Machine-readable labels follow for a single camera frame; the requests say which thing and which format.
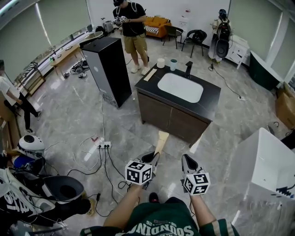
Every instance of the cup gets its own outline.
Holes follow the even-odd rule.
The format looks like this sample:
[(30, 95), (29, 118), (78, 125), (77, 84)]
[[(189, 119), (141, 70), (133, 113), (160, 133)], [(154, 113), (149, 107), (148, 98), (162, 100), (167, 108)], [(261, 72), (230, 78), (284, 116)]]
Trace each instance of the cup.
[(170, 70), (175, 71), (176, 66), (177, 66), (177, 60), (171, 59), (171, 61), (170, 61)]
[(164, 68), (164, 67), (165, 67), (165, 59), (163, 59), (163, 58), (159, 58), (159, 59), (158, 59), (158, 63), (157, 63), (157, 67), (158, 67), (159, 69)]

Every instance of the cabinet door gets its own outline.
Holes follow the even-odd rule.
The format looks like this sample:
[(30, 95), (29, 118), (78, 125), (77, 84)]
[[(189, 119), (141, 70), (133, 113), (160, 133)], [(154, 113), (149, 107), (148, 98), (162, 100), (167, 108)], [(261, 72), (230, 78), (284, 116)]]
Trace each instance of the cabinet door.
[(171, 106), (140, 93), (138, 93), (138, 101), (142, 120), (166, 131)]
[(168, 132), (188, 143), (194, 143), (203, 134), (207, 126), (207, 123), (198, 118), (172, 108)]

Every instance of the hand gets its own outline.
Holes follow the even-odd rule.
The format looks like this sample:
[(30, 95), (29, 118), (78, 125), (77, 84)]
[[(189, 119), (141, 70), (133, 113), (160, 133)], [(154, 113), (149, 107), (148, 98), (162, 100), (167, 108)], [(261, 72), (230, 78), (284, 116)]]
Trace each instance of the hand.
[(19, 105), (22, 105), (23, 101), (21, 101), (20, 99), (17, 99), (17, 103), (18, 103)]

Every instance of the black countertop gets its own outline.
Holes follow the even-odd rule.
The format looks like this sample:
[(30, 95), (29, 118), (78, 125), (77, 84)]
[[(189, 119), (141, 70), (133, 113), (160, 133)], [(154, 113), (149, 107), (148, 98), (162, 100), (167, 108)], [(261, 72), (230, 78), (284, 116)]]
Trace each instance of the black countertop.
[(215, 109), (218, 105), (221, 88), (211, 84), (205, 80), (202, 80), (196, 76), (191, 75), (189, 80), (200, 84), (203, 88), (203, 94), (201, 99), (197, 103), (191, 103), (181, 98), (178, 98), (170, 93), (167, 93), (158, 87), (160, 79), (167, 73), (173, 73), (178, 76), (184, 77), (185, 72), (180, 70), (171, 71), (169, 66), (165, 66), (163, 69), (158, 69), (157, 65), (154, 65), (152, 69), (157, 69), (154, 75), (149, 81), (144, 81), (145, 75), (137, 84), (136, 88), (139, 92), (159, 99), (160, 101), (175, 105), (181, 108), (181, 110), (188, 111), (189, 113), (196, 114), (200, 117), (213, 121), (215, 115)]

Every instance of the striped cushion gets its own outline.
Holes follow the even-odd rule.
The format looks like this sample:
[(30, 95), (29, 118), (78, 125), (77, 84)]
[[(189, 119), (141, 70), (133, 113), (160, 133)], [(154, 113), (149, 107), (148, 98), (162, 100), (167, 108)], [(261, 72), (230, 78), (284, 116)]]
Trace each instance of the striped cushion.
[(158, 34), (159, 33), (159, 28), (156, 28), (156, 27), (146, 26), (146, 30), (147, 30), (147, 32), (150, 32), (150, 33), (153, 33), (153, 34)]

